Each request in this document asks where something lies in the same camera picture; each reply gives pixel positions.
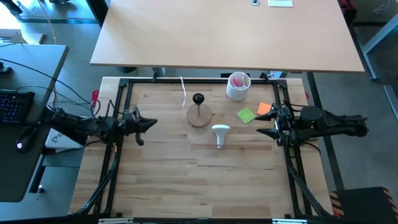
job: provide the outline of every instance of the green sticky note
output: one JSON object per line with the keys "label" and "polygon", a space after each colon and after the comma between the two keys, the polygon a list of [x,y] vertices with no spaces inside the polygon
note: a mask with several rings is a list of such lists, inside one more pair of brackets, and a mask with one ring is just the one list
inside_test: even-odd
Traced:
{"label": "green sticky note", "polygon": [[254,119],[254,114],[249,108],[245,108],[239,111],[238,116],[239,118],[241,118],[244,124],[247,124]]}

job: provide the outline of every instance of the round wooden base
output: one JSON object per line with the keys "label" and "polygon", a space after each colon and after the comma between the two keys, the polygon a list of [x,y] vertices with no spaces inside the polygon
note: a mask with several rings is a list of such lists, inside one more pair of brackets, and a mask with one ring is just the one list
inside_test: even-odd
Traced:
{"label": "round wooden base", "polygon": [[198,115],[198,106],[193,104],[187,110],[187,121],[194,128],[203,128],[211,121],[211,110],[209,106],[200,105],[200,114]]}

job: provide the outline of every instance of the desk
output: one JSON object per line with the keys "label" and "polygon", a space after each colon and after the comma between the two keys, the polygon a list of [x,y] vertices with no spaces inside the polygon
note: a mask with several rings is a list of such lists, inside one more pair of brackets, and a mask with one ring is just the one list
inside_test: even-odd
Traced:
{"label": "desk", "polygon": [[113,0],[91,64],[364,71],[336,0]]}
{"label": "desk", "polygon": [[[104,77],[99,100],[116,99],[119,78]],[[292,103],[307,104],[301,79],[288,79]],[[269,85],[252,85],[244,101],[231,101],[225,84],[185,84],[187,105],[194,93],[203,93],[214,114],[209,126],[191,128],[183,119],[181,84],[135,83],[131,106],[141,115],[157,118],[139,147],[134,135],[124,138],[112,214],[163,218],[270,218],[293,214],[284,152],[259,127],[244,125],[236,113],[244,107],[257,111],[260,101],[275,101]],[[122,105],[126,94],[122,96]],[[104,115],[106,108],[99,113]],[[231,131],[223,150],[216,149],[211,126],[227,124]],[[76,212],[98,185],[105,145],[85,149],[70,211]],[[308,188],[331,213],[328,189],[317,150],[302,147]]]}
{"label": "desk", "polygon": [[[54,78],[58,78],[67,53],[68,47],[61,45],[15,44],[0,48],[0,58],[27,65]],[[38,85],[49,89],[54,87],[54,80],[37,72],[9,62],[4,62],[4,65],[12,67],[14,72],[0,76],[0,89],[15,90],[22,85]],[[35,123],[42,115],[51,91],[40,88],[24,88],[22,90],[35,92],[34,103],[26,118],[28,123]],[[2,144],[0,164],[3,167],[0,169],[0,181],[2,182],[0,184],[0,202],[19,202],[24,198],[49,133],[48,128],[38,130],[33,149],[27,154],[21,154],[15,150],[15,142],[22,129],[22,126],[5,126],[3,124],[0,128]]]}

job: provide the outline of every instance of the orange sticky note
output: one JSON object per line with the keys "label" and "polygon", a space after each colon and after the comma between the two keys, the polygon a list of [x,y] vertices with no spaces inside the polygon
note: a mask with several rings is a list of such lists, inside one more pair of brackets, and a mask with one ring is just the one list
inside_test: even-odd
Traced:
{"label": "orange sticky note", "polygon": [[269,112],[271,110],[271,105],[268,105],[266,103],[260,102],[259,109],[257,110],[258,115],[263,115]]}

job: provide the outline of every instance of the light wood desk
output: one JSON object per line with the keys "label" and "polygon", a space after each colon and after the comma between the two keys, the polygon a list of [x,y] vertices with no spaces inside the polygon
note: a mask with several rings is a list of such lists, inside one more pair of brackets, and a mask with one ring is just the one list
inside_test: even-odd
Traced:
{"label": "light wood desk", "polygon": [[336,0],[112,0],[91,64],[364,71]]}
{"label": "light wood desk", "polygon": [[[115,100],[118,83],[119,78],[104,77],[99,100]],[[301,79],[288,79],[287,83],[291,102],[307,104]],[[134,84],[130,108],[137,105],[142,116],[156,118],[158,123],[143,135],[142,147],[136,144],[134,135],[124,138],[113,215],[280,218],[293,214],[284,152],[271,138],[256,132],[257,128],[273,127],[273,122],[244,125],[236,115],[245,107],[257,111],[260,101],[274,102],[273,87],[252,85],[247,98],[240,102],[226,96],[226,85],[185,84],[185,88],[187,107],[194,93],[206,97],[204,103],[214,114],[209,126],[195,129],[184,121],[180,84]],[[223,150],[216,149],[211,130],[214,124],[231,126]],[[71,212],[81,208],[97,187],[104,149],[103,144],[85,149]],[[308,188],[331,213],[318,151],[302,147],[302,160]],[[299,191],[298,198],[302,203]]]}

